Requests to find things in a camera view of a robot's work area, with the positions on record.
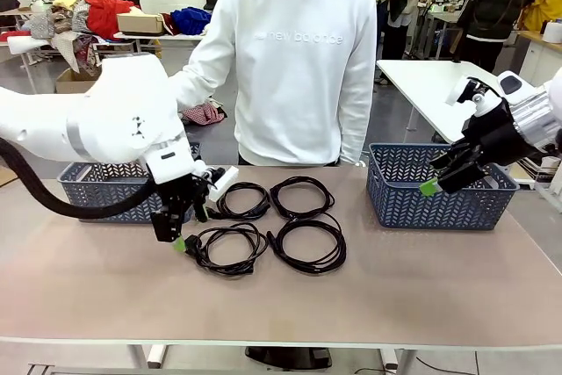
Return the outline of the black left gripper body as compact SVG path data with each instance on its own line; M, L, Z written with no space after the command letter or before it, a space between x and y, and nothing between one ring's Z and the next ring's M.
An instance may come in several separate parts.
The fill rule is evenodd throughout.
M202 191L206 191L207 197L211 180L209 177L188 174L163 184L154 183L154 186L155 193L160 198L162 206L151 212L158 211L163 207L167 207L172 212L179 206L182 207L184 212L192 207L194 212L194 198Z

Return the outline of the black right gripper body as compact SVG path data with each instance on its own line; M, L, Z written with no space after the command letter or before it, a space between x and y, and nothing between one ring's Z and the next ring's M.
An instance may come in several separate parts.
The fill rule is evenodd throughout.
M491 111L473 114L463 126L461 145L478 152L478 163L507 166L534 154L534 148L519 134L509 109L502 100Z

